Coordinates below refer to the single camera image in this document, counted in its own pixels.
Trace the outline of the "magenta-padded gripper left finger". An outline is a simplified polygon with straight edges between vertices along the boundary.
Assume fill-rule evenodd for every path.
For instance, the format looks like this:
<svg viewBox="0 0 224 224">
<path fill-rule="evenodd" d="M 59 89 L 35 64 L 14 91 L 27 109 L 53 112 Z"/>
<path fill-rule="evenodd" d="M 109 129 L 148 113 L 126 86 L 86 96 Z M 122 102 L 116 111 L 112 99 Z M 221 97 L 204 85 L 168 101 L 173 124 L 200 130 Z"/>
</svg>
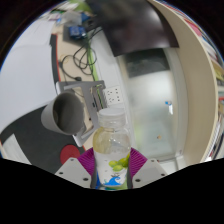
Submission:
<svg viewBox="0 0 224 224">
<path fill-rule="evenodd" d="M 95 189 L 98 178 L 93 149 L 90 148 L 78 158 L 70 157 L 56 175 L 78 186 Z"/>
</svg>

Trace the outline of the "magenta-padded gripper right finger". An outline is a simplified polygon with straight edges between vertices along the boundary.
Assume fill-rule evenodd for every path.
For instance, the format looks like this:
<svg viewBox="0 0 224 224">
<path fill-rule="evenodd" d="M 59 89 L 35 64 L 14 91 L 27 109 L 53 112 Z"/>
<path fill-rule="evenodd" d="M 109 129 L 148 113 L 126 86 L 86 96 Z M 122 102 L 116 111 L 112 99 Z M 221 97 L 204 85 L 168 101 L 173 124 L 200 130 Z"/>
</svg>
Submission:
<svg viewBox="0 0 224 224">
<path fill-rule="evenodd" d="M 131 149 L 127 173 L 127 186 L 129 188 L 146 186 L 166 175 L 167 172 L 156 159 L 147 159 L 136 149 Z"/>
</svg>

